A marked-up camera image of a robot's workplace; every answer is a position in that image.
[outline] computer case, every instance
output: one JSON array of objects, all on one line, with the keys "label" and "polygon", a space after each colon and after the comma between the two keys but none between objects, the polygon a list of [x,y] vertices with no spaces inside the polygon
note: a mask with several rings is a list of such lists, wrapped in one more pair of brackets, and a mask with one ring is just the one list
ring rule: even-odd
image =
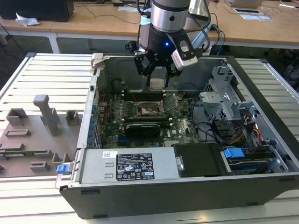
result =
[{"label": "computer case", "polygon": [[0,0],[3,19],[15,19],[15,13],[27,18],[67,22],[73,14],[73,0]]}]

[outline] warning label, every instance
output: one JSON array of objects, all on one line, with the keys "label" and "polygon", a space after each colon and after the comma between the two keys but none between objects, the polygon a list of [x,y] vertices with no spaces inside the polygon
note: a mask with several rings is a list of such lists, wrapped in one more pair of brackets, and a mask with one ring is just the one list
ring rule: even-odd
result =
[{"label": "warning label", "polygon": [[118,181],[151,180],[154,178],[151,153],[116,156],[116,179]]}]

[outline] black cable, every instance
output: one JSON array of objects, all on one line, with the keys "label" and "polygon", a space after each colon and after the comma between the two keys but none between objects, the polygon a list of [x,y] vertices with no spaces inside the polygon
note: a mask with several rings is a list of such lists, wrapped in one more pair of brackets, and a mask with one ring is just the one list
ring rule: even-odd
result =
[{"label": "black cable", "polygon": [[206,141],[207,141],[207,133],[208,133],[209,131],[211,131],[211,129],[209,129],[209,130],[206,131]]},{"label": "black cable", "polygon": [[3,49],[3,51],[4,51],[4,53],[5,53],[6,56],[15,57],[16,59],[20,60],[20,58],[18,58],[18,57],[15,56],[15,55],[9,55],[9,54],[7,53],[7,51],[5,50],[5,47],[3,46],[3,44],[2,44],[1,42],[0,42],[0,45],[1,45],[1,47],[2,47],[2,49]]},{"label": "black cable", "polygon": [[90,11],[89,8],[87,8],[86,6],[84,6],[84,7],[85,7],[91,14],[93,14],[94,18],[96,18],[96,17],[100,17],[100,16],[113,16],[113,17],[115,17],[115,18],[117,18],[117,19],[119,19],[119,20],[122,20],[122,21],[124,21],[124,22],[127,22],[127,23],[131,23],[131,24],[138,24],[138,23],[140,23],[140,22],[129,22],[129,21],[123,20],[122,18],[117,17],[117,16],[115,16],[115,15],[95,15],[92,11]]},{"label": "black cable", "polygon": [[207,23],[203,27],[193,28],[193,29],[187,29],[187,30],[185,30],[186,33],[201,31],[201,30],[207,28],[210,25],[210,23],[211,23],[211,14],[210,14],[209,7],[207,6],[207,3],[206,3],[205,0],[204,0],[204,4],[205,4],[206,11],[207,11],[207,14],[208,14],[208,21],[207,21]]},{"label": "black cable", "polygon": [[209,36],[206,34],[205,30],[203,29],[202,30],[202,33],[205,35],[206,37],[206,41],[207,41],[207,45],[206,47],[204,48],[204,53],[209,49],[210,45],[211,45],[211,41],[210,41],[210,38]]},{"label": "black cable", "polygon": [[219,31],[223,33],[223,44],[222,44],[222,46],[223,46],[224,43],[225,43],[226,36],[225,36],[225,33],[222,30],[219,30]]},{"label": "black cable", "polygon": [[231,14],[233,14],[233,15],[239,15],[239,14],[240,14],[240,13],[232,13],[232,12],[230,12],[227,8],[225,8],[224,6],[219,6],[219,7],[217,7],[217,4],[216,4],[215,8],[224,8],[226,11],[228,11],[229,13],[231,13]]},{"label": "black cable", "polygon": [[[199,24],[199,23],[197,22],[197,20],[192,16],[192,14],[189,13],[189,15],[191,16],[191,18],[192,18],[192,20],[195,22],[195,24],[197,24],[197,26],[200,27],[200,24]],[[211,45],[211,41],[210,41],[209,36],[206,34],[205,30],[202,29],[201,31],[202,31],[202,33],[204,34],[204,36],[206,37],[206,41],[207,41],[207,45],[206,45],[206,47],[204,48],[204,52],[206,52],[206,51],[209,49],[210,45]]]},{"label": "black cable", "polygon": [[23,51],[23,49],[19,46],[19,44],[17,43],[17,41],[15,41],[15,39],[13,38],[12,35],[10,35],[10,33],[5,29],[5,27],[0,23],[0,25],[2,26],[2,28],[5,30],[5,32],[11,37],[11,39],[13,39],[13,41],[15,42],[15,44],[19,47],[19,49],[21,51]]},{"label": "black cable", "polygon": [[97,3],[93,3],[93,2],[85,2],[85,1],[74,1],[74,4],[87,4],[87,5],[102,5],[102,4],[97,4]]},{"label": "black cable", "polygon": [[[214,16],[216,17],[216,27],[217,27],[217,29],[219,30],[219,27],[218,27],[218,17],[217,17],[217,15],[216,15],[215,13],[211,13],[211,15],[214,15]],[[217,39],[217,42],[216,42],[214,45],[217,45],[218,42],[219,42],[219,40],[220,40],[220,34],[218,33],[218,31],[216,31],[216,32],[217,32],[217,35],[218,35],[218,39]]]},{"label": "black cable", "polygon": [[139,14],[143,15],[143,12],[140,10],[140,7],[139,7],[139,0],[136,0],[136,8],[137,8],[137,11],[139,12]]},{"label": "black cable", "polygon": [[196,85],[194,85],[193,83],[184,83],[184,84],[182,84],[182,85],[179,87],[178,91],[181,91],[182,88],[183,88],[183,86],[184,86],[184,85],[187,85],[187,84],[192,85],[192,86],[193,86],[195,89],[197,89],[198,91],[202,91],[202,90],[200,90]]},{"label": "black cable", "polygon": [[77,6],[77,5],[75,5],[75,3],[76,2],[74,2],[74,6],[76,6],[76,7],[84,7],[84,6],[88,6],[88,7],[93,7],[93,6],[108,6],[108,5],[111,5],[111,4],[113,4],[113,3],[108,3],[108,4],[96,4],[96,5],[91,5],[91,4],[86,4],[86,5],[81,5],[81,6]]}]

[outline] black plastic cover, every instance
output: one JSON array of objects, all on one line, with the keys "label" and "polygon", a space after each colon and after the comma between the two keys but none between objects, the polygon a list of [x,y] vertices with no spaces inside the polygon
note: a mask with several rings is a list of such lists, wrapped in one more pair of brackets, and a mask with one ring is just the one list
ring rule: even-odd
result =
[{"label": "black plastic cover", "polygon": [[180,177],[209,177],[231,175],[224,165],[221,148],[215,143],[176,144],[174,154],[183,160]]}]

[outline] white paper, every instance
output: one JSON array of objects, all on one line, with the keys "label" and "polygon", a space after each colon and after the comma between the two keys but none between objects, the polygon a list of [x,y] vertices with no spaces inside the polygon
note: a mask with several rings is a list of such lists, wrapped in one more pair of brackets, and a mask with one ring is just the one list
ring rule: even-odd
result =
[{"label": "white paper", "polygon": [[36,18],[25,18],[23,16],[20,16],[16,13],[17,18],[15,19],[15,21],[22,26],[33,26],[33,25],[39,25],[39,22],[37,21]]},{"label": "white paper", "polygon": [[264,15],[240,15],[245,20],[260,20],[260,21],[273,21],[270,17]]},{"label": "white paper", "polygon": [[117,151],[104,151],[103,158],[116,158]]}]

